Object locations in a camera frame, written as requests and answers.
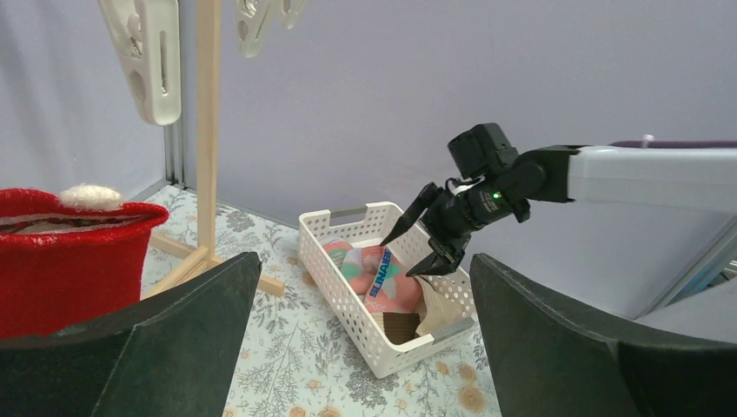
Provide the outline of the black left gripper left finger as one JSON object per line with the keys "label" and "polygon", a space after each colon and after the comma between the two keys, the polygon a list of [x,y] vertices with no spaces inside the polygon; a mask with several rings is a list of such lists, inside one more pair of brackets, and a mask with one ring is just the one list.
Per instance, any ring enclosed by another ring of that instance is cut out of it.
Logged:
{"label": "black left gripper left finger", "polygon": [[220,415],[261,270],[244,252],[116,312],[3,340],[2,415]]}

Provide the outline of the white perforated plastic basket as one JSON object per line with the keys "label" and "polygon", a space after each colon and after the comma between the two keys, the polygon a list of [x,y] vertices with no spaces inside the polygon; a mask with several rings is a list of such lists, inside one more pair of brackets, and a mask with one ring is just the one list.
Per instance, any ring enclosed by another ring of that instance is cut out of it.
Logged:
{"label": "white perforated plastic basket", "polygon": [[403,210],[392,202],[373,202],[359,208],[323,209],[299,216],[300,260],[379,379],[458,345],[478,328],[470,278],[458,268],[453,274],[430,275],[427,280],[443,299],[461,307],[462,318],[401,345],[392,343],[321,245],[325,238],[342,238],[356,248],[378,244],[402,214]]}

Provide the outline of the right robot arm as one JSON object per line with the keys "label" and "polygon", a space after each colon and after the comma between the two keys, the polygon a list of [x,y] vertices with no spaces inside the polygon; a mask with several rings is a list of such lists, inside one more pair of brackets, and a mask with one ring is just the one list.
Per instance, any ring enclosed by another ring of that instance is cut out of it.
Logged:
{"label": "right robot arm", "polygon": [[420,223],[429,254],[409,274],[449,275],[471,235],[507,216],[525,222],[531,202],[616,202],[734,215],[736,145],[643,138],[607,146],[553,145],[521,153],[484,123],[448,143],[458,177],[427,184],[385,238]]}

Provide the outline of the white clip sock hanger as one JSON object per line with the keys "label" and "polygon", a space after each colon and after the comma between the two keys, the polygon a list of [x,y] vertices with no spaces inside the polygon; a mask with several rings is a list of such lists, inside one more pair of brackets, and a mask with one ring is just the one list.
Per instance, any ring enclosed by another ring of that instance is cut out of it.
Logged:
{"label": "white clip sock hanger", "polygon": [[[139,116],[166,126],[182,113],[179,2],[99,0],[119,63]],[[262,49],[270,18],[292,29],[304,1],[237,1],[236,44],[244,57]]]}

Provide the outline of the red sock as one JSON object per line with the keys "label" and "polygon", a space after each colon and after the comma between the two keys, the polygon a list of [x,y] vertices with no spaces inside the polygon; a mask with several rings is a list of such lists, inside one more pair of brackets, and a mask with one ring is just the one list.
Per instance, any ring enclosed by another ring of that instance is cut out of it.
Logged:
{"label": "red sock", "polygon": [[140,300],[166,208],[82,184],[1,192],[1,336],[47,335]]}

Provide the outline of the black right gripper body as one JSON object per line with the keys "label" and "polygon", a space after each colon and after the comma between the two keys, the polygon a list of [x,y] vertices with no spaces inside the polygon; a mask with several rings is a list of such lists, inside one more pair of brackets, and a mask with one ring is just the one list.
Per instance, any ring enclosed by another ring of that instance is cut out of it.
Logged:
{"label": "black right gripper body", "polygon": [[430,246],[441,254],[464,253],[474,224],[450,192],[441,192],[422,216],[430,236]]}

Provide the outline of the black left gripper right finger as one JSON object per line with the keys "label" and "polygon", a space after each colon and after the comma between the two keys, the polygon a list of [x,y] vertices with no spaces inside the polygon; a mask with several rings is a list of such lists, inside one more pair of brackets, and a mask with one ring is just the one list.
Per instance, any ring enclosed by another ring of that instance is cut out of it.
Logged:
{"label": "black left gripper right finger", "polygon": [[469,277],[503,415],[735,415],[733,343],[609,314],[489,255]]}

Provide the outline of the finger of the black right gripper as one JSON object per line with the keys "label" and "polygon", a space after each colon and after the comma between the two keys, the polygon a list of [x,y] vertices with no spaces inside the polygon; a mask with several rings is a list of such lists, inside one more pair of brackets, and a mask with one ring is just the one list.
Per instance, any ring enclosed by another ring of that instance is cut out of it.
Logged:
{"label": "finger of the black right gripper", "polygon": [[419,195],[410,203],[404,213],[397,219],[394,227],[380,243],[386,247],[392,241],[407,233],[420,219],[423,212],[431,207],[439,196],[439,187],[430,182],[424,186]]}
{"label": "finger of the black right gripper", "polygon": [[465,256],[466,238],[452,238],[449,241],[430,237],[428,245],[431,253],[415,264],[406,276],[449,275],[454,273]]}

